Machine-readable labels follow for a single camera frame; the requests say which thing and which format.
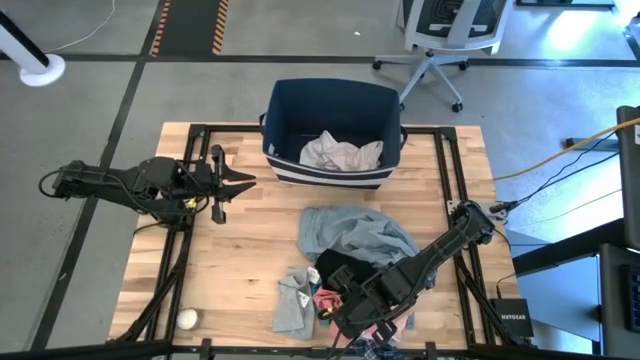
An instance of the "chair base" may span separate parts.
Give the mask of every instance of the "chair base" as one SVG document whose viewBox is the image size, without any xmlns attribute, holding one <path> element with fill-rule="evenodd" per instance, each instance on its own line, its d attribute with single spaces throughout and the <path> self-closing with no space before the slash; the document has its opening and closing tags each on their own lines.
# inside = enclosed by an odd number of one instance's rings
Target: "chair base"
<svg viewBox="0 0 640 360">
<path fill-rule="evenodd" d="M 415 64 L 420 63 L 418 70 L 413 74 L 407 86 L 400 94 L 400 104 L 404 103 L 404 99 L 409 95 L 411 90 L 416 86 L 418 81 L 422 79 L 424 74 L 429 71 L 436 79 L 445 83 L 453 96 L 456 98 L 456 102 L 451 107 L 454 112 L 462 110 L 462 96 L 456 90 L 455 86 L 447 79 L 442 72 L 440 65 L 459 63 L 461 70 L 466 70 L 469 67 L 469 57 L 463 55 L 433 55 L 431 52 L 427 52 L 424 56 L 418 55 L 378 55 L 374 58 L 373 68 L 379 70 L 383 63 L 391 64 Z"/>
</svg>

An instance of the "white label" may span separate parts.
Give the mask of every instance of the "white label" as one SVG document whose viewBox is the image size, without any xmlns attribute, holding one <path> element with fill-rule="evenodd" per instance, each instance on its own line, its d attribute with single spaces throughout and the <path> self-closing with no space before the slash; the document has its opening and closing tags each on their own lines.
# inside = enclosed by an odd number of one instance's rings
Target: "white label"
<svg viewBox="0 0 640 360">
<path fill-rule="evenodd" d="M 309 273 L 309 281 L 312 284 L 317 284 L 320 282 L 320 273 L 315 268 L 309 266 L 307 268 L 307 272 Z"/>
<path fill-rule="evenodd" d="M 300 300 L 300 305 L 302 305 L 303 308 L 307 307 L 309 299 L 310 297 L 307 296 L 307 294 L 303 293 L 302 291 L 298 291 L 298 300 Z"/>
</svg>

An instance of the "white stripe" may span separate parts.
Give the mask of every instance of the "white stripe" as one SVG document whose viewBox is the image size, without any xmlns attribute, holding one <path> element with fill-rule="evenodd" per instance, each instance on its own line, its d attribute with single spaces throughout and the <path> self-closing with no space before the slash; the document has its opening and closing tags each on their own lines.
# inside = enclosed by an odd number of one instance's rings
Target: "white stripe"
<svg viewBox="0 0 640 360">
<path fill-rule="evenodd" d="M 288 178 L 292 178 L 292 179 L 297 179 L 297 180 L 304 180 L 304 181 L 310 181 L 310 182 L 315 182 L 315 183 L 320 183 L 320 184 L 329 184 L 329 185 L 381 185 L 382 181 L 386 178 L 380 178 L 380 179 L 367 179 L 367 180 L 334 180 L 334 179 L 323 179 L 323 178 L 317 178 L 317 177 L 313 177 L 313 176 L 306 176 L 306 175 L 300 175 L 298 173 L 294 173 L 291 171 L 287 171 L 287 170 L 282 170 L 279 168 L 273 168 L 273 172 L 276 173 L 276 175 L 282 175 L 282 176 L 286 176 Z"/>
<path fill-rule="evenodd" d="M 372 174 L 379 174 L 379 173 L 383 173 L 383 172 L 391 172 L 391 171 L 396 169 L 395 167 L 390 167 L 390 168 L 375 169 L 375 170 L 368 170 L 368 171 L 349 171 L 349 172 L 341 173 L 339 171 L 324 171 L 324 170 L 312 168 L 310 166 L 304 166 L 304 165 L 296 164 L 296 163 L 291 162 L 291 161 L 282 160 L 282 159 L 279 159 L 279 158 L 277 158 L 275 156 L 270 156 L 269 154 L 265 154 L 265 155 L 267 156 L 267 158 L 269 158 L 271 160 L 274 160 L 276 162 L 279 162 L 281 164 L 293 166 L 293 167 L 296 167 L 298 169 L 304 169 L 304 170 L 307 170 L 307 171 L 317 172 L 317 173 L 320 173 L 320 174 L 330 174 L 330 175 L 340 174 L 340 175 L 344 175 L 344 176 L 358 176 L 358 175 L 372 175 Z"/>
</svg>

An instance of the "clothing pile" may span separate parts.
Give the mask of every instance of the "clothing pile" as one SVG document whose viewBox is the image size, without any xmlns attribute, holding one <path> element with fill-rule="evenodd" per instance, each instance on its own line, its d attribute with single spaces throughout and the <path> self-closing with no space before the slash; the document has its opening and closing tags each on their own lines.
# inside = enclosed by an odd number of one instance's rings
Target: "clothing pile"
<svg viewBox="0 0 640 360">
<path fill-rule="evenodd" d="M 338 289 L 328 278 L 342 265 L 348 265 L 354 279 L 364 282 L 376 273 L 376 268 L 415 256 L 419 249 L 413 237 L 393 219 L 377 211 L 357 206 L 327 206 L 307 208 L 300 219 L 298 249 L 312 262 L 309 269 L 290 268 L 279 281 L 280 303 L 273 331 L 295 339 L 311 339 L 315 313 L 321 323 L 330 319 L 333 310 L 342 305 Z M 435 273 L 425 281 L 425 288 L 435 285 Z M 394 320 L 397 332 L 388 344 L 380 346 L 372 340 L 375 325 L 358 339 L 341 337 L 339 344 L 351 346 L 367 360 L 399 360 L 395 348 L 405 328 L 413 328 L 414 316 L 407 314 Z M 338 328 L 330 324 L 335 337 Z"/>
<path fill-rule="evenodd" d="M 380 166 L 382 141 L 371 142 L 361 148 L 348 142 L 337 142 L 328 131 L 309 141 L 300 152 L 300 164 L 337 171 L 374 170 Z"/>
</svg>

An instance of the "white cloth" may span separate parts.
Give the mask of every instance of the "white cloth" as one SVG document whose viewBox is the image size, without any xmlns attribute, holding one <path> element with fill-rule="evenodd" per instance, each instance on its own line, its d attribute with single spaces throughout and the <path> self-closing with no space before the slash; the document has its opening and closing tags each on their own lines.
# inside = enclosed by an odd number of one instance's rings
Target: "white cloth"
<svg viewBox="0 0 640 360">
<path fill-rule="evenodd" d="M 382 145 L 382 141 L 374 141 L 358 149 L 348 142 L 337 142 L 325 130 L 302 148 L 300 164 L 327 170 L 373 170 L 379 166 Z"/>
</svg>

